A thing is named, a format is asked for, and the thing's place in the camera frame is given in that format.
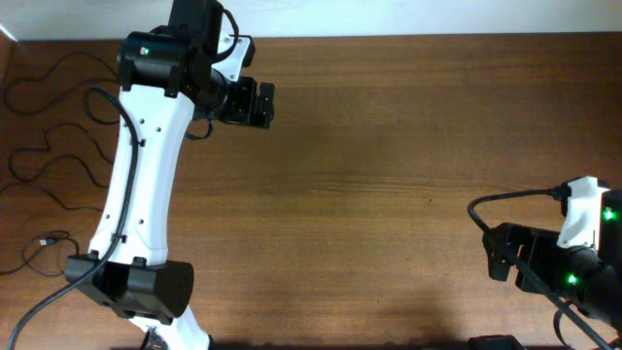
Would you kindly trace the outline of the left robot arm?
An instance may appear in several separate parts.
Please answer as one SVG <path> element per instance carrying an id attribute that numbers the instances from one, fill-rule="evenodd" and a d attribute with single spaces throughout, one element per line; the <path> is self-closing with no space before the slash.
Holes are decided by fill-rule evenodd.
<path id="1" fill-rule="evenodd" d="M 127 36 L 118 54 L 119 143 L 102 218 L 66 280 L 145 333 L 148 349 L 209 349 L 190 296 L 194 272 L 168 259 L 167 215 L 182 142 L 192 121 L 266 128 L 275 87 L 241 75 L 251 37 L 224 34 L 217 1 L 177 1 L 168 22 Z"/>

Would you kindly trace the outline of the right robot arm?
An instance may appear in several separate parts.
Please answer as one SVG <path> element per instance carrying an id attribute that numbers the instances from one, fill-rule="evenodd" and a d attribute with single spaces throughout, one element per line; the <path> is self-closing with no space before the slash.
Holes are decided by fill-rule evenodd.
<path id="1" fill-rule="evenodd" d="M 503 223 L 490 227 L 476 212 L 479 204 L 533 195 L 561 204 L 563 228 L 553 231 Z M 546 297 L 557 308 L 554 329 L 567 316 L 600 349 L 619 349 L 621 340 L 605 340 L 585 318 L 621 331 L 621 192 L 598 181 L 538 190 L 506 192 L 474 199 L 467 212 L 483 233 L 489 277 L 506 281 L 517 269 L 515 285 Z"/>

